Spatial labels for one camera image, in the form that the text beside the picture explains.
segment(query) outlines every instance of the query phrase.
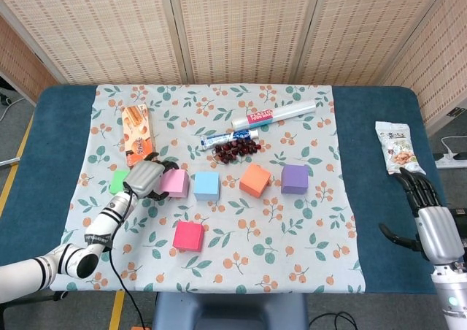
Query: black cable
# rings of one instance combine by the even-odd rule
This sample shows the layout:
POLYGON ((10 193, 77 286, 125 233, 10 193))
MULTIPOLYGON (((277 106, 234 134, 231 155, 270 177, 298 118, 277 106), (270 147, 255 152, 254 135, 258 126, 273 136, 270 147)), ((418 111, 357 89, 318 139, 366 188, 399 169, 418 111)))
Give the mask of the black cable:
MULTIPOLYGON (((130 194, 130 199, 128 200, 128 205, 126 206, 125 213, 123 213, 123 218, 122 218, 121 222, 118 224, 117 228, 114 231, 114 234, 112 235, 112 241, 114 240, 114 237, 115 237, 118 229, 122 226, 123 222, 125 221, 126 215, 128 214, 128 211, 130 210, 131 200, 133 198, 134 193, 133 193, 133 191, 130 190, 129 194, 130 194)), ((125 284, 123 283, 122 278, 120 277, 117 270, 115 269, 114 261, 112 260, 112 249, 109 252, 109 260, 110 260, 110 266, 112 267, 112 270, 114 271, 115 275, 117 275, 118 281, 120 281, 120 284, 122 285, 123 290, 125 290, 125 292, 128 294, 128 296, 130 297, 131 302, 133 303, 133 306, 134 306, 135 310, 138 312, 139 321, 141 322, 141 327, 143 328, 143 330, 146 330, 146 326, 144 326, 143 316, 141 314, 141 311, 138 308, 138 305, 136 304, 136 302, 135 302, 135 300, 133 298, 133 295, 130 293, 130 291, 128 291, 125 284)))
POLYGON ((309 325, 308 325, 308 328, 310 328, 312 326, 312 324, 317 321, 318 319, 320 318, 323 318, 323 317, 326 317, 326 316, 329 316, 329 315, 333 315, 334 316, 334 330, 338 330, 337 329, 337 319, 339 318, 343 318, 345 319, 346 321, 348 321, 349 323, 351 323, 353 325, 353 328, 354 330, 358 330, 358 327, 357 327, 357 322, 355 321, 355 319, 347 312, 338 312, 338 313, 323 313, 322 315, 318 315, 317 317, 313 318, 312 321, 309 322, 309 325))

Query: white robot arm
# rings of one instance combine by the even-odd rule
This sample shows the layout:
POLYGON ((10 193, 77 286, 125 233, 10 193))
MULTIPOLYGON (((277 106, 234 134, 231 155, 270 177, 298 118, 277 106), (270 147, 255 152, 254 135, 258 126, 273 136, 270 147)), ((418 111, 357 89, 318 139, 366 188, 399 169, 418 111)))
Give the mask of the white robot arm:
POLYGON ((156 194, 153 188, 173 162, 139 162, 124 180, 125 191, 115 195, 85 232, 87 247, 60 245, 49 253, 17 263, 0 266, 0 304, 48 288, 57 274, 77 279, 89 277, 105 250, 112 249, 112 240, 120 226, 133 212, 138 199, 164 199, 167 193, 156 194))
POLYGON ((420 251, 434 265, 431 279, 441 301, 449 330, 467 329, 467 269, 459 260, 464 248, 451 212, 442 207, 426 176, 401 168, 393 174, 404 187, 418 234, 416 239, 395 235, 384 224, 381 232, 397 245, 420 251))

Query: floor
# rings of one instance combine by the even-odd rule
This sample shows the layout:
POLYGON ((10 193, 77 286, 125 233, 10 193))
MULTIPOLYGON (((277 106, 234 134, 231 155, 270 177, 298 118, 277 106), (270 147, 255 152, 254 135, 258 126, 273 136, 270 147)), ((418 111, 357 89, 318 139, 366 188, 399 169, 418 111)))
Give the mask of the floor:
MULTIPOLYGON (((0 116, 4 107, 0 106, 0 116)), ((22 101, 11 107, 0 123, 0 161, 14 157, 33 107, 22 101)), ((446 128, 431 137, 434 152, 444 152, 441 137, 467 135, 467 112, 451 122, 446 128)), ((467 150, 467 139, 452 148, 453 151, 467 150)), ((445 170, 441 173, 445 194, 450 207, 467 207, 465 187, 467 169, 445 170)), ((0 169, 0 188, 3 188, 8 169, 0 169)), ((144 321, 152 322, 155 295, 135 293, 144 321)), ((112 314, 113 292, 73 292, 59 302, 42 302, 11 308, 5 311, 7 330, 13 329, 108 329, 112 314)), ((308 298, 309 317, 324 312, 345 310, 353 315, 360 330, 392 329, 447 329, 440 313, 439 302, 433 295, 410 294, 313 294, 308 298)), ((129 330, 139 322, 129 299, 123 305, 120 329, 129 330)), ((311 329, 333 329, 333 320, 323 318, 311 329)), ((345 322, 339 323, 339 330, 353 329, 345 322)))

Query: beige panel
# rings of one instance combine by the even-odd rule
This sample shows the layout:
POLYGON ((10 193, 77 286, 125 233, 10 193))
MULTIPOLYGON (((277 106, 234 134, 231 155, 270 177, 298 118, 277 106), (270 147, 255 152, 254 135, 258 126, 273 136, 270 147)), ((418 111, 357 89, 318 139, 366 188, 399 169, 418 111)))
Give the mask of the beige panel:
POLYGON ((467 97, 467 0, 442 0, 385 84, 411 88, 426 123, 467 97))
POLYGON ((286 83, 311 1, 180 0, 195 83, 286 83))
POLYGON ((298 83, 374 83, 433 0, 323 0, 298 83))
POLYGON ((161 0, 3 0, 69 83, 180 83, 161 0))
POLYGON ((47 87, 57 84, 28 46, 0 17, 0 74, 17 91, 36 102, 47 87))

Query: foam cube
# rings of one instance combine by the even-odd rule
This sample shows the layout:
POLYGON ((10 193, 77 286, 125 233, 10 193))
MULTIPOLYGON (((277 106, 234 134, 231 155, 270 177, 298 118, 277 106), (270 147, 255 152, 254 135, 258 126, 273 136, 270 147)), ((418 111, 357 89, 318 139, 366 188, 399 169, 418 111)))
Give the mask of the foam cube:
POLYGON ((201 251, 204 229, 201 224, 179 221, 172 245, 178 250, 201 251))
POLYGON ((219 173, 198 172, 195 174, 194 194, 199 201, 219 200, 219 173))
POLYGON ((115 171, 112 182, 110 183, 109 192, 111 194, 116 194, 123 191, 123 180, 130 173, 130 171, 115 171))
POLYGON ((308 168, 286 164, 280 176, 281 193, 306 193, 308 190, 308 168))
POLYGON ((240 190, 246 191, 254 197, 260 197, 268 185, 271 173, 257 164, 250 164, 247 171, 240 179, 240 190))
POLYGON ((184 169, 171 169, 159 182, 159 193, 167 191, 169 197, 187 197, 190 178, 184 169))

